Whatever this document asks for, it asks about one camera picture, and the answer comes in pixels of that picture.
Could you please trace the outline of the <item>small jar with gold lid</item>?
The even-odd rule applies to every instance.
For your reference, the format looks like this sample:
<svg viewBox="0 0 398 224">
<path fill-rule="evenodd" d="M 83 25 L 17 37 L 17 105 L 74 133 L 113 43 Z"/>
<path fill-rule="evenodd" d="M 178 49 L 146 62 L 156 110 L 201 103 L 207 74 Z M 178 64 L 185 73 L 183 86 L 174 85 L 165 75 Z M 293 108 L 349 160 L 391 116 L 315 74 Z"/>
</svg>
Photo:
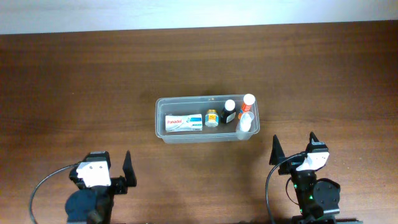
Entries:
<svg viewBox="0 0 398 224">
<path fill-rule="evenodd" d="M 216 110 L 208 110 L 205 115 L 205 126 L 214 128 L 219 125 L 219 116 Z"/>
</svg>

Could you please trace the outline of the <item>orange tube with white cap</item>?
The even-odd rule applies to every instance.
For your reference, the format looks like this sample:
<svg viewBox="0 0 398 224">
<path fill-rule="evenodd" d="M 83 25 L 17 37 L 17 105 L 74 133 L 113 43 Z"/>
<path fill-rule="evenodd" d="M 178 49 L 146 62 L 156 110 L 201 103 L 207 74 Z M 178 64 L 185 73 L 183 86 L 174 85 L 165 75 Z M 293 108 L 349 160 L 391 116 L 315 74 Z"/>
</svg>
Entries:
<svg viewBox="0 0 398 224">
<path fill-rule="evenodd" d="M 252 105 L 256 102 L 256 98 L 253 94 L 245 94 L 243 97 L 243 103 L 239 110 L 238 118 L 241 119 L 244 113 L 247 113 L 251 110 Z"/>
</svg>

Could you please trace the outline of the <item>white toothpaste box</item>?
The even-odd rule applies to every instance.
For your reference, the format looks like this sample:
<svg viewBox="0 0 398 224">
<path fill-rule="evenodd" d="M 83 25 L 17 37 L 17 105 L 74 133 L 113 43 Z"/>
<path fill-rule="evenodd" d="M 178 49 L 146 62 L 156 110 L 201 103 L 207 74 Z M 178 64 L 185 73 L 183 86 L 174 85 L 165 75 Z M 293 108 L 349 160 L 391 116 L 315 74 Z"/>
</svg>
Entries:
<svg viewBox="0 0 398 224">
<path fill-rule="evenodd" d="M 203 119 L 201 114 L 167 115 L 165 117 L 165 130 L 167 132 L 201 131 Z"/>
</svg>

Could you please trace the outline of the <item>white bottle with pink label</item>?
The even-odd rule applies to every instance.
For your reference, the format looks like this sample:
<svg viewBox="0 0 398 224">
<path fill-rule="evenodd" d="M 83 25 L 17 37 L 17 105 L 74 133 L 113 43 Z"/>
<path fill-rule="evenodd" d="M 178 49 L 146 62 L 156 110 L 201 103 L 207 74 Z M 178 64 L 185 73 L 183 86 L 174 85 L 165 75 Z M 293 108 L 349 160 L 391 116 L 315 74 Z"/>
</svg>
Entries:
<svg viewBox="0 0 398 224">
<path fill-rule="evenodd" d="M 252 112 L 243 113 L 239 123 L 236 127 L 236 134 L 239 140 L 248 140 L 250 135 L 250 130 L 252 126 L 252 121 L 254 120 L 254 114 Z"/>
</svg>

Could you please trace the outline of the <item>dark bottle with white cap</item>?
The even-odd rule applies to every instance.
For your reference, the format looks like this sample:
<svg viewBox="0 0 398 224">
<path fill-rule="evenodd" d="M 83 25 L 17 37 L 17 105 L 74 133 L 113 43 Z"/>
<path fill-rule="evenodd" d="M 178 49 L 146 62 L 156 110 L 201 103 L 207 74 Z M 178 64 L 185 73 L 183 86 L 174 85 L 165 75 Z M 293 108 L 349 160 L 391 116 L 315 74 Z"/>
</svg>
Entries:
<svg viewBox="0 0 398 224">
<path fill-rule="evenodd" d="M 227 100 L 221 110 L 220 121 L 224 124 L 230 123 L 236 115 L 236 103 L 234 100 Z"/>
</svg>

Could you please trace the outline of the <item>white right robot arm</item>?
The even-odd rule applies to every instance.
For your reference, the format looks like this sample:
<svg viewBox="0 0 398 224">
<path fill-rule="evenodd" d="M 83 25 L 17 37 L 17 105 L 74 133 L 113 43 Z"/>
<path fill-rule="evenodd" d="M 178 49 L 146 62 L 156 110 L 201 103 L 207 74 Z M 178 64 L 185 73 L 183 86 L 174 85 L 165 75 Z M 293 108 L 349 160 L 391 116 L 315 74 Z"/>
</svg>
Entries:
<svg viewBox="0 0 398 224">
<path fill-rule="evenodd" d="M 275 219 L 269 203 L 269 182 L 275 171 L 279 175 L 289 175 L 287 182 L 294 185 L 297 197 L 295 204 L 299 206 L 300 215 L 293 216 L 290 223 L 361 223 L 355 218 L 336 218 L 340 213 L 341 186 L 327 178 L 319 179 L 316 175 L 316 171 L 325 167 L 329 156 L 327 145 L 318 140 L 313 132 L 309 134 L 306 149 L 289 157 L 284 154 L 278 137 L 273 136 L 269 160 L 273 168 L 267 175 L 265 184 L 266 208 L 271 223 L 275 223 Z"/>
</svg>

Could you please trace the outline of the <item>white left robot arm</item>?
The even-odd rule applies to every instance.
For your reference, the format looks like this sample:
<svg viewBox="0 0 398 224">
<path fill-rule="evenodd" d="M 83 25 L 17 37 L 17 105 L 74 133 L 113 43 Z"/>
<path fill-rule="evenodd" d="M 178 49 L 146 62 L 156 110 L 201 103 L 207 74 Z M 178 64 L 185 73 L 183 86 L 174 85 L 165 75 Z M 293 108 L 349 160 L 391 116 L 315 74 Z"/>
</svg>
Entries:
<svg viewBox="0 0 398 224">
<path fill-rule="evenodd" d="M 137 186 L 132 167 L 131 153 L 126 152 L 123 172 L 119 177 L 110 177 L 110 155 L 107 151 L 91 152 L 74 167 L 70 180 L 78 190 L 65 203 L 67 223 L 109 223 L 114 197 L 126 195 L 128 188 Z"/>
</svg>

